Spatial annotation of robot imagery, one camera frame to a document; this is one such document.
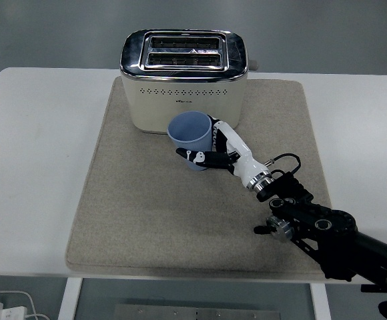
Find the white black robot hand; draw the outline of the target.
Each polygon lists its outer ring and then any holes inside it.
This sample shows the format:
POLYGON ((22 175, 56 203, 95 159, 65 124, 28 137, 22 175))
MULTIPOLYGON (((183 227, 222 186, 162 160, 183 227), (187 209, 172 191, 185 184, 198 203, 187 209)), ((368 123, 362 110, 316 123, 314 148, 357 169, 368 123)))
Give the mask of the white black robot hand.
POLYGON ((167 135, 176 153, 194 171, 227 170, 250 191, 260 191, 273 181, 268 166, 254 159, 250 148, 225 121, 187 111, 170 121, 167 135))

